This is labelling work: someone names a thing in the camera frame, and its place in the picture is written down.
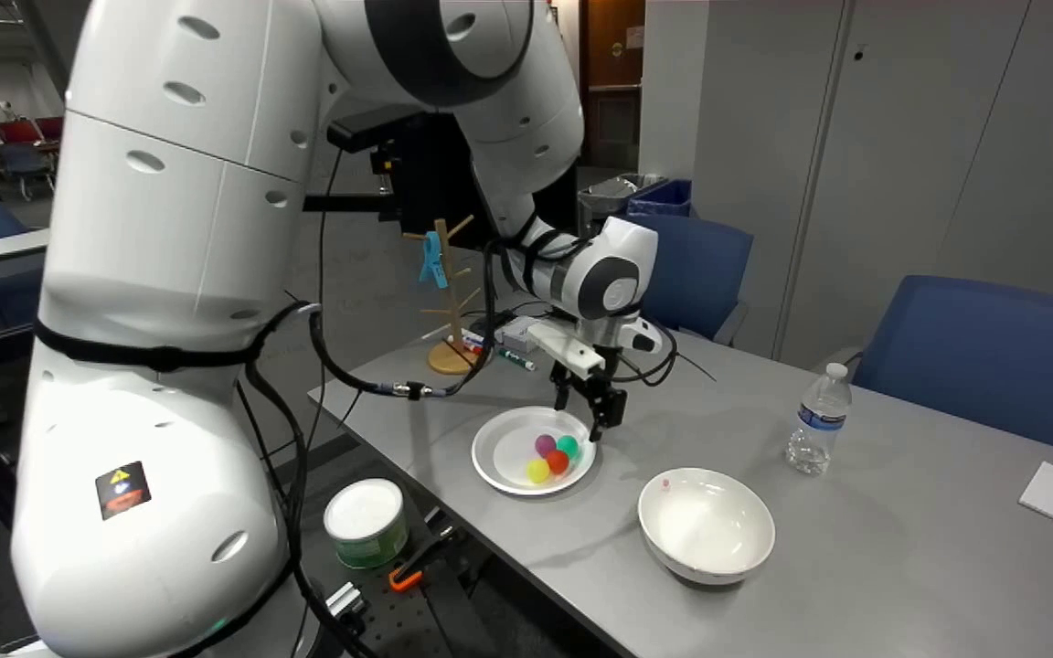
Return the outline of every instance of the wooden stand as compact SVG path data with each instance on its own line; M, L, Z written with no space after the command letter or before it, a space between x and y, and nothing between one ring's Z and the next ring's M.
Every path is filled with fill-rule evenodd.
M472 302L481 288L474 288L474 292L465 296L465 299L461 303L457 303L454 281L465 274L471 274L471 267L464 267L460 272L455 272L453 270L453 255L450 246L450 239L473 220L474 216L469 216L453 228L448 227L446 221L443 219L433 222L434 230L438 233L438 238L441 240L441 267L446 275L446 287L442 292L446 297L446 307L422 308L421 313L450 316L450 336L446 337L446 340L435 344L430 350L429 357L430 367L436 372L441 372L442 375L464 375L465 372L471 370L473 362L477 361L477 355L472 353L472 351L465 350L464 342L462 341L461 308L464 308L465 304ZM402 236L412 240L425 240L425 236L418 236L415 233L404 233Z

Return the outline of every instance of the blue clothespin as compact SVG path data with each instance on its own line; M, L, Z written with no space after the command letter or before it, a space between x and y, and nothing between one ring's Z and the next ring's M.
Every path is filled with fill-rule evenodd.
M446 270L441 266L441 238L436 231L425 234L425 264L421 266L420 280L426 280L431 275L438 282L438 287L450 286Z

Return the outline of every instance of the water bottle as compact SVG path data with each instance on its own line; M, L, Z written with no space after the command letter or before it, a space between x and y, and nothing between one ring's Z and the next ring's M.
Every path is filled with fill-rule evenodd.
M803 474L818 475L828 470L835 436L852 408L852 388L846 379L848 366L828 363L828 374L815 379L802 393L797 425L787 442L787 461Z

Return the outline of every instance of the white plate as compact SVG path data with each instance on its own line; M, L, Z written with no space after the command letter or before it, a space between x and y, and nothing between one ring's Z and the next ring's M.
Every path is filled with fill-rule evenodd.
M562 475L536 484L526 476L526 463L540 459L535 453L539 434L556 440L571 434L579 441L579 455ZM524 406L486 420L469 450L474 467L490 486L510 495L551 495L579 481L596 461L596 444L588 440L588 426L568 412L548 406Z
M760 497L706 467L674 467L649 480L636 513L653 553L694 582L736 583L774 549L774 520Z

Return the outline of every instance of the green container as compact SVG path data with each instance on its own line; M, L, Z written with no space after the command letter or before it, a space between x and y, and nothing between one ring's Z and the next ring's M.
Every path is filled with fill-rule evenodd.
M343 565L372 570L396 558L409 541L404 496L381 478L347 484L322 512L322 527Z

